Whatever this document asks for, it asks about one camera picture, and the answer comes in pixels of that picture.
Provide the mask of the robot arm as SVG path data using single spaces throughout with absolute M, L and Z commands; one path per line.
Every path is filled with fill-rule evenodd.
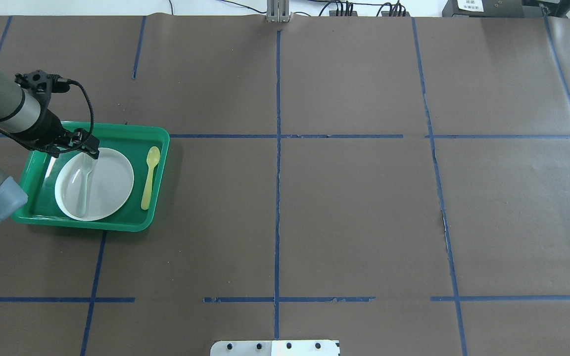
M 65 93 L 78 81 L 47 74 L 42 70 L 16 74 L 14 79 L 0 72 L 0 134 L 14 140 L 28 151 L 38 151 L 58 158 L 78 151 L 93 160 L 99 157 L 99 140 L 93 135 L 95 121 L 89 129 L 70 131 L 49 109 L 54 93 Z M 0 168 L 0 223 L 27 203 L 28 195 Z

